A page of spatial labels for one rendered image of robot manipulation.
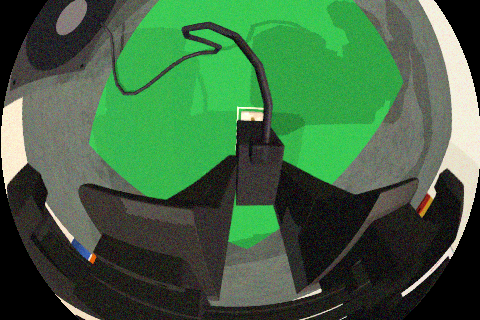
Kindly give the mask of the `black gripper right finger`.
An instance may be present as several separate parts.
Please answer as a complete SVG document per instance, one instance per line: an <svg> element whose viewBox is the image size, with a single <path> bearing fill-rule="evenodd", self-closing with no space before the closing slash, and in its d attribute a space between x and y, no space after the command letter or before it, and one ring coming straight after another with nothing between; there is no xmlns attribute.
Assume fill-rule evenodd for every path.
<svg viewBox="0 0 480 320"><path fill-rule="evenodd" d="M349 193L283 160L275 213L297 293L319 280L352 249L369 224L411 203L419 179Z"/></svg>

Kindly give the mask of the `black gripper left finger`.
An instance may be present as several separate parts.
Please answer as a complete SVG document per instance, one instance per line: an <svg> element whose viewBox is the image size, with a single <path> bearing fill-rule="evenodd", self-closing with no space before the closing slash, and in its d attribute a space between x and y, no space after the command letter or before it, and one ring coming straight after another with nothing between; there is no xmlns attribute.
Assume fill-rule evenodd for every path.
<svg viewBox="0 0 480 320"><path fill-rule="evenodd" d="M207 300L219 301L236 172L237 157L228 156L167 200L91 183L80 185L79 197L101 235L187 260Z"/></svg>

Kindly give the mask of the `black cable with plug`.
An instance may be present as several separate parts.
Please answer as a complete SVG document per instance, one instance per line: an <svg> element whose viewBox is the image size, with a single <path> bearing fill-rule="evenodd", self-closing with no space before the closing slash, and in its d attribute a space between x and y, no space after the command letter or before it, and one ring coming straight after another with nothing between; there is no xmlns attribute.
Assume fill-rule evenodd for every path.
<svg viewBox="0 0 480 320"><path fill-rule="evenodd" d="M249 63L255 67L257 83L259 83L261 97L263 97L263 121L260 120L237 120L237 137L236 137L236 157L237 157L237 172L236 172L236 205L255 205L255 207L263 207L263 205L275 204L275 197L277 191L277 183L279 183L281 175L281 165L283 165L285 145L281 143L279 137L273 132L271 128L273 101L271 89L267 84L267 77L263 63L259 57L253 53L252 48L243 40L239 33L231 31L231 29L221 27L219 24L213 24L211 21L207 23L197 23L193 25L184 25L181 32L185 39L197 41L215 47L213 51L197 51L184 57L180 57L175 63L165 68L160 75L155 79L149 81L144 87L137 89L135 92L124 92L123 88L117 83L116 69L115 69L115 49L113 49L113 36L107 25L100 23L101 27L107 31L108 36L111 37L111 53L112 53L112 69L113 79L117 89L124 95L135 96L136 93L148 88L149 85L155 83L156 80L161 79L169 69L179 65L181 61L191 59L191 57L200 55L216 55L220 51L221 45L213 43L203 37L193 36L189 31L197 31L197 29L209 29L215 31L220 35L227 36L228 39L235 40L237 47L243 51L244 56L247 57Z"/></svg>

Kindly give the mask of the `green circuit board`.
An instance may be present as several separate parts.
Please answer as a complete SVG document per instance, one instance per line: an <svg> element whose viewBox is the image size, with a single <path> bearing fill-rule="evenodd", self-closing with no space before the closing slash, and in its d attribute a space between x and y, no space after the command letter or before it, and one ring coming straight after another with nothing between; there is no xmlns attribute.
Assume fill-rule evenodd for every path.
<svg viewBox="0 0 480 320"><path fill-rule="evenodd" d="M180 57L213 51L181 28L219 24L263 63L271 128L283 160L333 184L383 123L403 85L387 44L353 0L159 0L117 57L135 92ZM221 48L181 61L135 96L113 69L89 145L148 197L169 199L236 156L237 120L263 121L255 67L235 40L189 31ZM233 204L229 243L251 248L279 229L273 205Z"/></svg>

